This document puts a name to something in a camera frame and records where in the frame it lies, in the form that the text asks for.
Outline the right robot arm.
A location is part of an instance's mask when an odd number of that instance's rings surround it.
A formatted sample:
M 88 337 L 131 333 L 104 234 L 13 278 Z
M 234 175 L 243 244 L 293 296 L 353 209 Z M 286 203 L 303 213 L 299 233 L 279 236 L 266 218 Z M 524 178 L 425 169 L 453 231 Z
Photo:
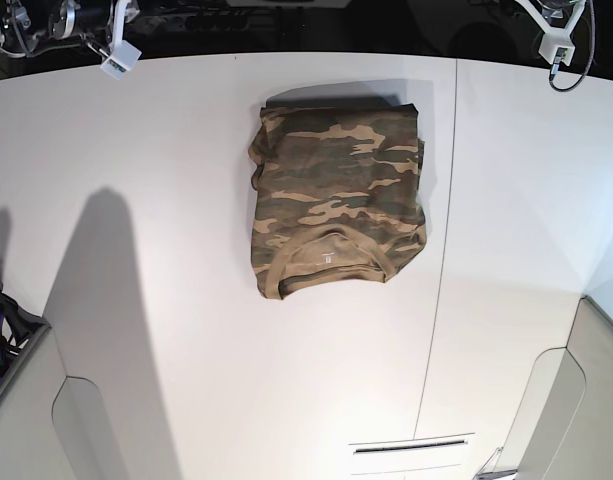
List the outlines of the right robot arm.
M 139 13 L 136 1 L 0 1 L 0 53 L 30 59 L 88 47 L 105 56 L 99 40 L 112 40 L 114 20 L 129 23 Z

